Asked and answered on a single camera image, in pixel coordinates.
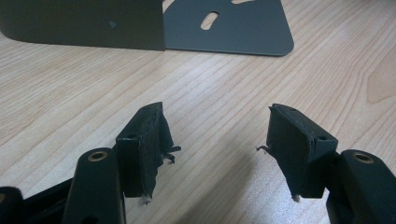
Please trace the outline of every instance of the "wood grain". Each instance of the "wood grain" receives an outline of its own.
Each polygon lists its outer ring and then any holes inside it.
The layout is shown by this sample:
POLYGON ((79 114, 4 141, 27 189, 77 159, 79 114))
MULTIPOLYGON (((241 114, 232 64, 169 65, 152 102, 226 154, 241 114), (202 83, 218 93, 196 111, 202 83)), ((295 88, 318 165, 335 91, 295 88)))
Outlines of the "wood grain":
POLYGON ((265 143, 272 103, 298 108, 396 173, 396 1, 283 0, 282 58, 49 46, 0 35, 0 186, 25 197, 71 177, 78 157, 163 101, 175 165, 129 223, 328 223, 325 201, 290 198, 265 143))

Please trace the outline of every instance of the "metal plate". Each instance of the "metal plate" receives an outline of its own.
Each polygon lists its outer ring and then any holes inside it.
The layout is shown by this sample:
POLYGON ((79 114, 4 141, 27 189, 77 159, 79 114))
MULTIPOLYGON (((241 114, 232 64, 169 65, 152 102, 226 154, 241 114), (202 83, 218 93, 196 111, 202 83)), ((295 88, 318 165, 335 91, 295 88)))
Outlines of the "metal plate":
POLYGON ((176 0, 163 21, 167 49, 284 56, 294 47, 280 0, 176 0), (203 30, 212 11, 219 16, 203 30))
POLYGON ((164 50, 160 0, 2 0, 0 31, 32 43, 164 50))

